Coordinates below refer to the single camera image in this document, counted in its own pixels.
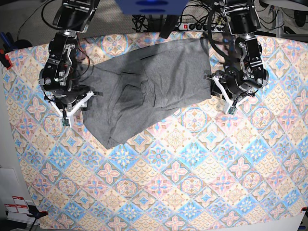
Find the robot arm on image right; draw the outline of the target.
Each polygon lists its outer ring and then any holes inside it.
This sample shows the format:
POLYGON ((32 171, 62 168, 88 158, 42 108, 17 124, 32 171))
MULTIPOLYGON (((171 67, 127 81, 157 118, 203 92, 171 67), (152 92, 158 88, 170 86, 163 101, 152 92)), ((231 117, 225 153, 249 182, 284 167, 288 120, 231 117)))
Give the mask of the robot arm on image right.
POLYGON ((211 0, 207 19, 207 37, 211 47, 227 62, 223 71, 207 76, 211 82, 211 95, 224 99, 223 112, 233 115, 238 105, 267 85, 269 74, 261 59, 262 47, 255 33, 260 19, 252 0, 211 0), (227 55, 216 46, 212 38, 214 13, 222 14, 229 33, 235 38, 236 56, 227 55))

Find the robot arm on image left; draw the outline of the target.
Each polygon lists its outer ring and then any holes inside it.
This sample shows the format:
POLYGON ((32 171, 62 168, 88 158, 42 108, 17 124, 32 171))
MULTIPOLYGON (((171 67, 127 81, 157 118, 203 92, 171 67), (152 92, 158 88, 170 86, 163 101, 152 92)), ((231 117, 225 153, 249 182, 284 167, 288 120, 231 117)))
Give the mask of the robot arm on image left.
POLYGON ((86 108, 95 92, 79 85, 76 52, 78 34, 85 33, 97 10, 97 0, 64 0, 52 24, 57 32, 48 46, 49 57, 39 74, 39 85, 64 127, 72 127, 74 114, 86 108))

